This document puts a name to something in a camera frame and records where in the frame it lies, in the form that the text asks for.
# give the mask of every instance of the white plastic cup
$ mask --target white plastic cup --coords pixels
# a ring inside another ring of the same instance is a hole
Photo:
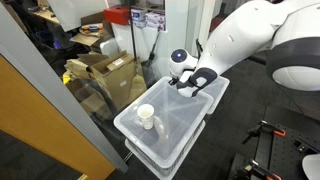
[[[143,104],[138,108],[137,114],[140,117],[144,129],[151,129],[153,127],[153,106],[150,104]]]

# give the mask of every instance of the desk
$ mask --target desk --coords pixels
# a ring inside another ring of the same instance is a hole
[[[33,13],[34,15],[38,16],[38,17],[41,17],[47,21],[50,21],[52,23],[55,23],[55,24],[58,24],[60,25],[60,22],[59,20],[54,17],[52,18],[51,15],[53,14],[53,12],[49,11],[49,10],[45,10],[45,11],[40,11],[40,12],[35,12]]]
[[[271,124],[281,124],[309,137],[317,137],[319,135],[320,121],[279,106],[268,106],[264,120]],[[264,168],[270,166],[272,141],[273,135],[271,133],[261,133],[255,160]]]

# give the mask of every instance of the translucent plastic container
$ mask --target translucent plastic container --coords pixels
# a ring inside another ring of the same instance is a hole
[[[141,149],[134,145],[130,140],[126,139],[125,144],[128,149],[138,158],[140,161],[145,164],[159,179],[161,180],[171,180],[173,176],[178,171],[179,167],[181,166],[183,160],[187,157],[190,149],[192,148],[193,144],[198,139],[200,133],[202,132],[205,126],[205,122],[202,121],[196,131],[193,133],[192,137],[187,142],[186,146],[183,148],[181,153],[179,154],[178,158],[174,162],[170,168],[161,168],[157,164],[155,164],[150,157],[148,157]]]
[[[193,98],[181,96],[175,86],[168,84],[170,80],[170,77],[160,79],[114,121],[130,145],[148,157],[163,176],[168,176],[176,167],[213,104],[213,98],[203,92]],[[142,104],[151,104],[155,110],[154,127],[150,130],[143,128],[137,116]]]
[[[226,91],[230,81],[229,79],[226,79],[224,77],[219,76],[217,79],[215,79],[211,84],[209,84],[207,87],[205,87],[202,92],[205,92],[213,97],[214,101],[208,110],[207,114],[211,115],[216,107],[218,106],[218,103],[220,102],[224,92]]]

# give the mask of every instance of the white wall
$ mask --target white wall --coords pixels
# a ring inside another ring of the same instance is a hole
[[[80,27],[80,18],[101,12],[104,0],[48,0],[64,31]]]
[[[186,50],[197,56],[196,39],[199,38],[204,0],[189,0]]]
[[[219,14],[222,0],[204,0],[204,6],[202,11],[201,27],[199,33],[199,42],[204,47],[209,38],[209,29],[211,20]]]
[[[120,4],[119,0],[106,0],[107,6]],[[166,9],[166,31],[161,31],[155,48],[154,59],[162,76],[169,76],[169,59],[171,52],[185,48],[187,36],[189,0],[167,0]],[[120,50],[133,53],[130,26],[113,24],[113,30]],[[152,45],[155,41],[157,31],[151,28],[134,28],[137,54],[142,60],[147,60]]]

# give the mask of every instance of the black cable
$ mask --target black cable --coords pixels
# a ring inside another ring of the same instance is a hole
[[[149,54],[148,61],[153,61],[153,59],[154,59],[154,56],[155,56],[155,54],[154,54],[154,49],[156,48],[156,44],[157,44],[157,42],[158,42],[158,38],[159,38],[159,35],[160,35],[160,30],[161,30],[161,27],[160,27],[160,25],[159,25],[159,27],[158,27],[158,29],[157,29],[156,40],[155,40],[155,42],[154,42],[154,44],[153,44],[153,46],[152,46],[152,50],[151,50],[151,52],[150,52],[150,54]]]
[[[254,57],[254,56],[250,56],[248,57],[246,60],[261,64],[261,65],[266,65],[266,61],[264,59],[258,58],[258,57]]]
[[[198,40],[198,39],[196,39],[196,45],[197,45],[197,50],[198,50],[198,60],[199,60],[199,59],[200,59],[200,57],[201,57],[201,53],[202,53],[203,49],[202,49],[202,46],[201,46],[201,44],[199,43],[199,40]]]
[[[132,21],[132,14],[131,14],[131,0],[129,0],[129,20],[130,20],[130,28],[131,28],[131,37],[132,37],[132,44],[133,44],[133,54],[134,54],[134,62],[137,61],[137,52],[136,52],[136,43],[134,40],[134,31],[133,31],[133,21]]]
[[[287,96],[287,98],[290,99],[290,101],[299,108],[301,114],[304,115],[304,112],[302,111],[301,107],[300,107],[285,91],[283,91],[283,90],[281,89],[280,85],[279,85],[277,82],[274,82],[274,83],[277,85],[277,87],[278,87],[279,90],[282,92],[282,94],[284,94],[285,96]]]

